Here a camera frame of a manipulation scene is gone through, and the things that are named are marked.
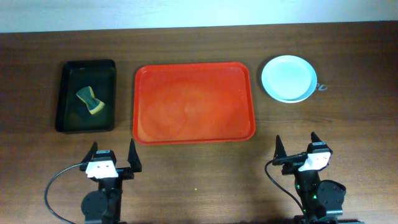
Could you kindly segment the light blue plate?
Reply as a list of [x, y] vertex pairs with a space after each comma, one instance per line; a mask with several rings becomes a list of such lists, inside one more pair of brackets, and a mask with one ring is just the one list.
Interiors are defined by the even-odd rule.
[[281, 55], [267, 62], [261, 72], [265, 91], [283, 103], [298, 103], [307, 99], [316, 89], [315, 69], [304, 59]]

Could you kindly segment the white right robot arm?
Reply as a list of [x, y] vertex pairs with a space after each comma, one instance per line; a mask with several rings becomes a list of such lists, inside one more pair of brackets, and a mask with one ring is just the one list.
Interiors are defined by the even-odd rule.
[[[240, 147], [241, 153], [239, 155], [241, 161], [233, 166], [232, 170], [242, 178], [240, 181], [237, 181], [237, 184], [244, 184], [248, 178], [249, 169], [258, 158], [258, 155], [255, 155], [254, 151], [261, 148], [261, 145], [257, 142], [250, 143], [254, 135], [255, 132], [250, 131], [241, 137], [231, 139], [194, 139], [189, 137], [186, 139], [166, 139], [161, 141], [143, 141], [134, 136], [131, 139], [130, 150], [135, 150], [137, 143], [143, 146], [213, 144], [215, 142], [242, 143], [243, 146]], [[328, 167], [333, 151], [316, 133], [312, 132], [310, 137], [311, 143], [307, 146], [306, 151], [288, 156], [280, 136], [276, 136], [275, 153], [272, 159], [264, 165], [264, 172], [267, 178], [298, 205], [302, 213], [293, 217], [292, 221], [294, 223], [359, 223], [358, 220], [340, 220], [338, 218], [343, 214], [346, 187], [333, 180], [320, 179], [319, 172]], [[294, 185], [297, 197], [284, 189], [272, 178], [267, 170], [269, 165], [281, 166], [282, 175], [293, 175], [295, 177]]]

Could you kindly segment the white plate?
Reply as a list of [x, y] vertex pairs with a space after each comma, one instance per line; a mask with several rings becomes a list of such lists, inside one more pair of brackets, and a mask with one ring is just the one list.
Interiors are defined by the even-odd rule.
[[283, 103], [298, 103], [313, 94], [318, 78], [312, 71], [262, 72], [261, 81], [271, 98]]

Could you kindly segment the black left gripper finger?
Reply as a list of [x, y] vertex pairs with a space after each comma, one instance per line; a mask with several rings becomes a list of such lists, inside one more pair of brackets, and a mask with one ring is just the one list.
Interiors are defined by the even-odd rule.
[[127, 161], [133, 172], [142, 172], [142, 164], [136, 151], [135, 142], [132, 139], [129, 145]]
[[81, 165], [79, 166], [80, 171], [86, 171], [89, 161], [92, 160], [92, 158], [96, 154], [97, 150], [98, 150], [98, 144], [95, 141], [92, 144], [92, 146], [91, 146], [90, 150], [88, 151], [88, 153], [86, 154], [86, 156], [82, 159]]

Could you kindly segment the yellow green scrub sponge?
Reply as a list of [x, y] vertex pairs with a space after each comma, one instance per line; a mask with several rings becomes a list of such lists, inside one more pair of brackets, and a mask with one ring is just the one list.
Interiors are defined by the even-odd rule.
[[86, 86], [77, 91], [76, 96], [84, 102], [90, 114], [94, 115], [101, 111], [105, 104], [95, 97], [92, 87]]

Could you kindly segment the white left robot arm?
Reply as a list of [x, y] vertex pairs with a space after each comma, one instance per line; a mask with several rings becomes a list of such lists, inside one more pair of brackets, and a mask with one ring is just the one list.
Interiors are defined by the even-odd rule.
[[85, 223], [115, 224], [121, 222], [123, 182], [134, 178], [133, 167], [116, 167], [112, 150], [99, 151], [93, 143], [79, 169], [87, 178], [98, 184], [98, 189], [88, 193], [81, 203]]

